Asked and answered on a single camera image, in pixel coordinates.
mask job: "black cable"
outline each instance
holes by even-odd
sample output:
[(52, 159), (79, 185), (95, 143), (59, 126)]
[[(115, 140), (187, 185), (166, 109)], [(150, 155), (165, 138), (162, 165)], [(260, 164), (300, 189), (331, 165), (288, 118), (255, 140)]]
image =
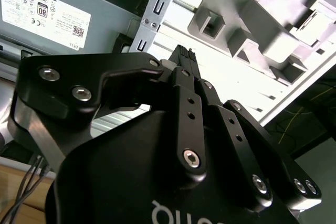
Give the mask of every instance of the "black cable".
[[(31, 184), (33, 183), (34, 177), (37, 174), (37, 171), (40, 168), (42, 162), (43, 162), (43, 157), (38, 156), (36, 158), (34, 164), (30, 167), (30, 169), (28, 170), (28, 172), (25, 174), (24, 178), (21, 181), (19, 190), (17, 191), (15, 203), (17, 203), (19, 201), (20, 197), (22, 195), (24, 195), (29, 190), (29, 188), (31, 187)], [(30, 172), (32, 171), (33, 168), (34, 168), (34, 171), (33, 171), (32, 175), (30, 176), (29, 181), (28, 181), (25, 189), (23, 190), (23, 186), (25, 185), (26, 180), (28, 178), (28, 175), (30, 174)], [(14, 210), (14, 212), (13, 212), (13, 214), (11, 216), (11, 219), (9, 221), (9, 224), (13, 224), (15, 222), (15, 218), (16, 218), (16, 215), (17, 215), (19, 209), (20, 209), (20, 206), (18, 206), (17, 209)]]
[(40, 157), (40, 158), (39, 158), (39, 161), (38, 161), (38, 164), (37, 164), (37, 166), (35, 166), (35, 169), (34, 169), (34, 171), (33, 171), (33, 174), (31, 175), (31, 177), (30, 177), (30, 179), (29, 179), (29, 181), (28, 181), (28, 184), (27, 184), (27, 186), (26, 186), (26, 188), (25, 188), (25, 190), (24, 190), (23, 193), (25, 193), (26, 191), (28, 191), (29, 188), (31, 187), (31, 184), (33, 183), (34, 177), (35, 177), (35, 175), (37, 174), (37, 171), (38, 171), (38, 169), (40, 168), (42, 162), (43, 162), (43, 157)]
[(10, 218), (10, 216), (23, 204), (23, 202), (32, 194), (32, 192), (36, 189), (36, 187), (41, 183), (41, 181), (46, 177), (48, 172), (50, 171), (50, 166), (45, 165), (39, 174), (39, 179), (32, 185), (32, 187), (23, 193), (20, 199), (14, 203), (14, 205), (8, 210), (5, 216), (0, 221), (0, 224), (5, 224), (6, 221)]
[(20, 199), (14, 203), (14, 205), (8, 210), (8, 212), (5, 214), (5, 216), (2, 218), (2, 220), (0, 221), (0, 224), (5, 224), (7, 222), (7, 220), (10, 218), (10, 216), (15, 212), (15, 210), (22, 205), (22, 203), (29, 197), (29, 195), (32, 194), (32, 192), (36, 189), (36, 187), (41, 183), (41, 181), (44, 179), (44, 177), (40, 177), (35, 184), (33, 184), (33, 186), (31, 187), (30, 190), (26, 191), (26, 193), (24, 195), (22, 195), (22, 197), (20, 197)]

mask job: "metal slot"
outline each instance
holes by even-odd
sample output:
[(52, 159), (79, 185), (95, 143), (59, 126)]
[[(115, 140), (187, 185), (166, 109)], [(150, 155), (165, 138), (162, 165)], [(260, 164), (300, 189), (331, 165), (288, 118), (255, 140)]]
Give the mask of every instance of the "metal slot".
[(145, 49), (147, 41), (140, 39), (137, 50), (142, 52)]
[(161, 2), (160, 0), (157, 0), (156, 4), (155, 4), (155, 7), (154, 7), (154, 10), (153, 10), (153, 13), (159, 15), (161, 10), (162, 10), (163, 5), (164, 5), (164, 2)]

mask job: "barcode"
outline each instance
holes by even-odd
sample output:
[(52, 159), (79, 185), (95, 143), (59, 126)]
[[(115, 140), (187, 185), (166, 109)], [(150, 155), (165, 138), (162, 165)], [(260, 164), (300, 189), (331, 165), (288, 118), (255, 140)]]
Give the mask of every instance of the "barcode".
[(73, 30), (72, 30), (72, 34), (77, 36), (77, 37), (82, 38), (83, 34), (84, 34), (84, 29), (82, 29), (80, 27), (77, 27), (77, 26), (74, 26)]

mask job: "yellow wire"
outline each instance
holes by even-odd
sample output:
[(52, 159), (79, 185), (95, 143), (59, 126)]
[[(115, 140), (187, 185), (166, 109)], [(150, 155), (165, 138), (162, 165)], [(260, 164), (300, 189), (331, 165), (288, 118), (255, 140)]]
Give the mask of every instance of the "yellow wire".
[[(333, 89), (333, 88), (330, 88), (330, 89), (327, 89), (327, 90), (323, 91), (322, 93), (320, 93), (320, 94), (318, 94), (317, 96), (315, 96), (315, 97), (313, 97), (312, 99), (310, 99), (310, 101), (316, 99), (317, 97), (320, 97), (321, 95), (324, 95), (325, 93), (329, 92), (329, 91), (332, 90), (332, 89)], [(284, 138), (284, 136), (285, 136), (285, 134), (286, 134), (286, 132), (287, 132), (289, 126), (292, 124), (292, 122), (294, 121), (294, 119), (296, 118), (296, 116), (299, 115), (300, 112), (301, 112), (302, 110), (303, 110), (303, 107), (301, 107), (301, 108), (299, 109), (299, 111), (298, 111), (298, 112), (292, 117), (292, 119), (289, 121), (289, 123), (288, 123), (287, 127), (285, 128), (285, 131), (283, 132), (283, 134), (282, 134), (282, 136), (281, 136), (280, 141), (279, 141), (278, 144), (281, 143), (281, 141), (282, 141), (282, 139)]]

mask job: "wire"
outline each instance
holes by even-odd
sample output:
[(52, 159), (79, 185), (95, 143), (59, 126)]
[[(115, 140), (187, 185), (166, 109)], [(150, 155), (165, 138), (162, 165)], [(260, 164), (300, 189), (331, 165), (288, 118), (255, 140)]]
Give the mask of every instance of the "wire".
[[(316, 98), (320, 97), (321, 95), (324, 95), (325, 93), (328, 93), (328, 92), (329, 92), (330, 90), (332, 90), (332, 89), (334, 89), (334, 87), (329, 88), (329, 89), (323, 91), (322, 93), (319, 93), (317, 96), (315, 96), (315, 97), (313, 97), (312, 99), (310, 99), (310, 101), (313, 101), (313, 100), (315, 100)], [(304, 109), (304, 108), (301, 107), (301, 108), (299, 109), (299, 111), (292, 117), (292, 119), (291, 119), (290, 122), (288, 123), (288, 125), (287, 125), (287, 127), (286, 127), (284, 133), (282, 134), (282, 136), (281, 136), (280, 141), (279, 141), (278, 144), (281, 143), (282, 139), (283, 139), (284, 136), (285, 136), (285, 133), (286, 133), (287, 130), (289, 129), (289, 126), (292, 124), (292, 122), (294, 121), (294, 119), (299, 115), (299, 113), (300, 113), (303, 109)]]
[(36, 189), (36, 187), (41, 183), (41, 181), (44, 179), (43, 177), (40, 177), (35, 184), (31, 187), (30, 190), (28, 190), (22, 197), (14, 203), (14, 205), (8, 210), (8, 212), (5, 214), (5, 216), (0, 221), (0, 224), (5, 224), (7, 220), (10, 218), (10, 216), (16, 211), (16, 209), (21, 206), (21, 204), (29, 197), (29, 195), (32, 194), (32, 192)]
[[(297, 112), (291, 112), (291, 111), (288, 111), (288, 110), (284, 110), (284, 111), (286, 111), (287, 113), (292, 114), (292, 115), (297, 114)], [(302, 113), (300, 113), (300, 115), (308, 115), (308, 114), (312, 114), (312, 113), (313, 112), (302, 112)]]
[(26, 191), (28, 191), (29, 188), (31, 187), (31, 184), (33, 183), (34, 177), (35, 177), (35, 175), (37, 174), (37, 171), (38, 171), (38, 169), (40, 168), (42, 162), (43, 162), (43, 157), (40, 157), (40, 158), (39, 158), (39, 161), (38, 161), (38, 164), (37, 164), (37, 166), (35, 166), (35, 169), (34, 169), (34, 171), (33, 171), (33, 174), (31, 175), (31, 177), (30, 177), (30, 179), (29, 179), (29, 181), (28, 181), (28, 184), (27, 184), (27, 186), (26, 186), (26, 189), (24, 190), (23, 193), (25, 193)]
[[(332, 110), (332, 109), (336, 109), (336, 107), (331, 107), (331, 108), (328, 108), (328, 110)], [(291, 111), (288, 111), (288, 110), (284, 110), (286, 111), (287, 113), (289, 114), (292, 114), (292, 115), (296, 115), (297, 112), (291, 112)], [(308, 115), (308, 114), (312, 114), (313, 112), (304, 112), (304, 113), (300, 113), (300, 115)]]
[[(20, 197), (22, 196), (22, 194), (24, 194), (26, 191), (28, 191), (29, 187), (31, 186), (31, 184), (33, 182), (33, 178), (36, 175), (37, 170), (40, 167), (42, 161), (43, 161), (43, 158), (41, 156), (38, 156), (35, 159), (34, 163), (31, 165), (31, 167), (29, 168), (29, 170), (26, 172), (25, 176), (23, 177), (23, 179), (22, 179), (22, 181), (20, 183), (19, 189), (17, 191), (15, 203), (17, 203), (20, 200)], [(35, 168), (35, 169), (34, 169), (32, 175), (30, 176), (30, 179), (28, 181), (28, 184), (27, 184), (26, 188), (24, 189), (24, 186), (26, 184), (26, 180), (27, 180), (29, 174), (32, 172), (33, 168)], [(9, 224), (14, 223), (16, 214), (17, 214), (17, 212), (19, 210), (19, 207), (20, 206), (18, 206), (18, 208), (13, 212), (13, 214), (11, 216), (11, 219), (9, 221)]]

